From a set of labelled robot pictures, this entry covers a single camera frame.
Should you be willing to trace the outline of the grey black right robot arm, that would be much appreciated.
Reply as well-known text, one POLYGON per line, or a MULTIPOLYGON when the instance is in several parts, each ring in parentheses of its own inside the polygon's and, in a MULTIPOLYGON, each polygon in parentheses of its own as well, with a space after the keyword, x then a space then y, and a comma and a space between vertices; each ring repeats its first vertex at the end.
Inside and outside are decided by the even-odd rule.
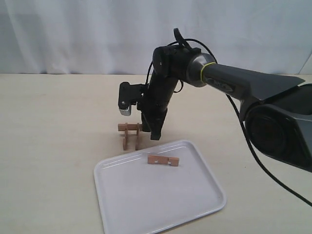
POLYGON ((218 64, 200 49, 161 46, 138 104, 143 131, 159 140, 167 106, 178 81, 210 85, 240 101, 238 118, 262 154, 297 168, 312 169, 312 86, 301 78, 218 64))

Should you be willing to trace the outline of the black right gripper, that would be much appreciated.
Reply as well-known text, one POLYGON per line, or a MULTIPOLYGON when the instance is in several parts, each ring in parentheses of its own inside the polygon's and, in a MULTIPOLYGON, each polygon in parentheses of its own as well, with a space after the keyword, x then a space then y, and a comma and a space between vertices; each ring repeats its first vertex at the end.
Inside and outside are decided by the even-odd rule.
POLYGON ((137 104, 141 111, 142 131, 151 132, 151 140, 160 140, 164 120, 161 117, 167 111, 178 79, 152 75, 143 99, 137 104))

